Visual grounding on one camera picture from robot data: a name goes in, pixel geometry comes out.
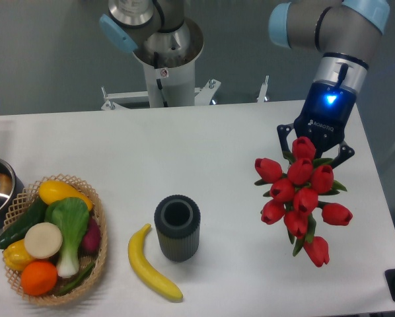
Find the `robot base pedestal column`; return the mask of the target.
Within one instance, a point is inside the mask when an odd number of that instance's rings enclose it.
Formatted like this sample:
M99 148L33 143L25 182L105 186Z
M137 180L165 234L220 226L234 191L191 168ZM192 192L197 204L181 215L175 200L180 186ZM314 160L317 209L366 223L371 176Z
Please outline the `robot base pedestal column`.
M142 64L152 108L195 104L195 62L203 50L200 27L184 1L109 1L99 25L107 39Z

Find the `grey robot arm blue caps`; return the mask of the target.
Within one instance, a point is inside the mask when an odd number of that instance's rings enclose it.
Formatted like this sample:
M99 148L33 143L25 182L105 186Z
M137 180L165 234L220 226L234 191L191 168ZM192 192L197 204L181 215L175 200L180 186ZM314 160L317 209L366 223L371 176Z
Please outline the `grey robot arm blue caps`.
M345 127L389 14L387 1L297 1L273 10L268 31L274 44L322 54L301 113L293 123L277 127L284 153L294 131L313 143L317 159L338 147L332 168L355 154L345 142Z

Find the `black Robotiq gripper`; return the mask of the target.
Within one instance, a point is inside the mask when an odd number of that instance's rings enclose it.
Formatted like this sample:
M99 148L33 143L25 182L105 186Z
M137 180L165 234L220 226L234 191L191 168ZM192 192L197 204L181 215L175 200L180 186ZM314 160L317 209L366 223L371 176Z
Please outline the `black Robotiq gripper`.
M344 130L355 101L356 94L343 88L312 83L295 121L277 126L281 151L292 153L291 134L294 139L309 138L316 149L316 158L339 145L338 155L330 163L332 169L350 159L355 151L344 141Z

